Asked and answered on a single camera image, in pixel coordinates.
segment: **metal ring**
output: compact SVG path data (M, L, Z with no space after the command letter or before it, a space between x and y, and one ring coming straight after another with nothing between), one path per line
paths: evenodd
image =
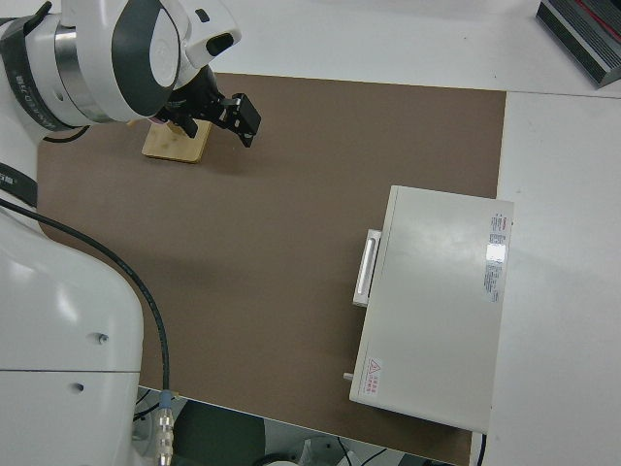
M113 121L97 104L90 89L86 85L76 46L76 29L58 24L54 38L56 66L60 80L65 86L72 102L85 117L98 123Z

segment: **drawer handle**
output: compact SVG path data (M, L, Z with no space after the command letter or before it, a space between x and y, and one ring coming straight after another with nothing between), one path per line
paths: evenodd
M381 231L379 230L369 230L367 233L365 250L362 253L362 260L360 261L358 281L356 282L356 289L353 294L353 304L356 306L366 308L369 304L369 293L371 292L373 272L376 268L380 238Z

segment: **cable connector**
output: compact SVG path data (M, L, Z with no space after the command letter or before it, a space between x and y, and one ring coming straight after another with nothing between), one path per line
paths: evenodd
M155 432L155 457L157 466L171 466L173 462L173 394L170 390L162 390L159 399L157 431Z

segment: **red warning triangle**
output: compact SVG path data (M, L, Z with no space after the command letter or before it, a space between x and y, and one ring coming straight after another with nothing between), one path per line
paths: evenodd
M369 374L372 374L373 372L377 372L379 370L381 370L379 364L377 364L374 359L371 359L371 361L369 362Z

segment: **warning label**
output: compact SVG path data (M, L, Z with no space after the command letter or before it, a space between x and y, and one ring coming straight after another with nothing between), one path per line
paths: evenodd
M367 396L377 396L382 365L383 362L381 359L377 359L376 357L367 358L367 375L364 379L363 394Z

